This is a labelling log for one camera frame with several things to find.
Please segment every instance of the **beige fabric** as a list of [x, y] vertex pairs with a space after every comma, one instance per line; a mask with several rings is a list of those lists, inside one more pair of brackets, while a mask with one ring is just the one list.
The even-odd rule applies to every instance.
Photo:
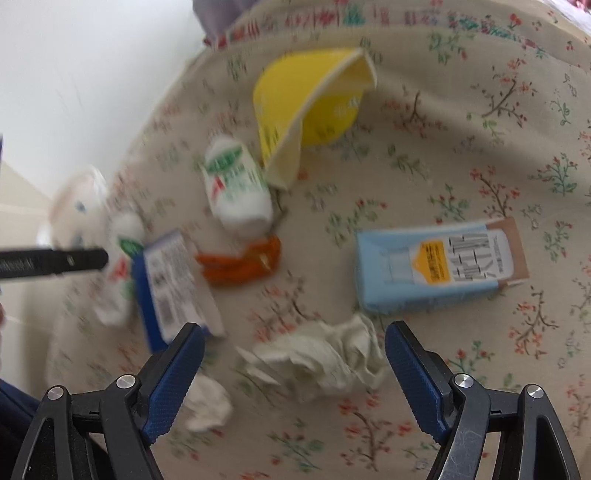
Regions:
[[[232, 396], [222, 430], [191, 434], [181, 412], [154, 447], [166, 478], [425, 478], [437, 452], [392, 375], [377, 392], [299, 405], [237, 370], [250, 349], [356, 309], [355, 231], [514, 216], [531, 280], [491, 298], [407, 316], [426, 348], [489, 388], [548, 392], [579, 461], [591, 430], [589, 39], [533, 2], [338, 0], [257, 5], [201, 55], [150, 119], [113, 187], [141, 206], [151, 238], [181, 228], [203, 251], [236, 245], [207, 209], [198, 163], [220, 129], [259, 144], [253, 86], [290, 51], [365, 47], [379, 85], [355, 126], [304, 154], [277, 195], [284, 245], [273, 278], [216, 289], [229, 337], [204, 373]], [[50, 382], [102, 388], [147, 358], [142, 326], [101, 326], [72, 287]], [[379, 332], [390, 321], [374, 316]], [[489, 478], [496, 436], [479, 477]]]

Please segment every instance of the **black pen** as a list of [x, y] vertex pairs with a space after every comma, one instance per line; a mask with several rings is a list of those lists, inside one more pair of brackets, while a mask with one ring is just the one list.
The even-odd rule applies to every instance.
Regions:
[[102, 270], [108, 262], [109, 255], [102, 248], [0, 251], [0, 280]]

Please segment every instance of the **light blue carton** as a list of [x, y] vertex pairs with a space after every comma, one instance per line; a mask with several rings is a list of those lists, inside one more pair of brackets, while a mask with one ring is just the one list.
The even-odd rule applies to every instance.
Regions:
[[[417, 274], [415, 253], [441, 240], [453, 281], [429, 283]], [[429, 258], [436, 257], [430, 251]], [[438, 275], [435, 265], [426, 276]], [[374, 313], [432, 309], [490, 293], [529, 278], [513, 218], [452, 225], [360, 231], [356, 288], [361, 307]]]

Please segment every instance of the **crumpled paper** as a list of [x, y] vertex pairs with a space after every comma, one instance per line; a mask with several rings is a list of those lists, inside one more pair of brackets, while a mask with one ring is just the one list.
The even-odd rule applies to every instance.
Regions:
[[337, 326], [307, 323], [252, 352], [236, 349], [248, 375], [285, 388], [301, 402], [345, 394], [359, 384], [378, 388], [389, 372], [374, 325], [360, 313]]
[[193, 378], [183, 405], [191, 410], [191, 417], [185, 422], [185, 427], [191, 432], [206, 432], [222, 427], [233, 412], [226, 389], [202, 374]]

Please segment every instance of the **yellow paper cup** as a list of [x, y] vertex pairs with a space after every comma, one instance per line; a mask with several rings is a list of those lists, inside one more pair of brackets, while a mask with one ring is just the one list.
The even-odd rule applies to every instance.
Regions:
[[339, 138], [355, 121], [363, 93], [376, 86], [361, 48], [307, 51], [271, 64], [254, 90], [267, 183], [289, 188], [302, 146]]

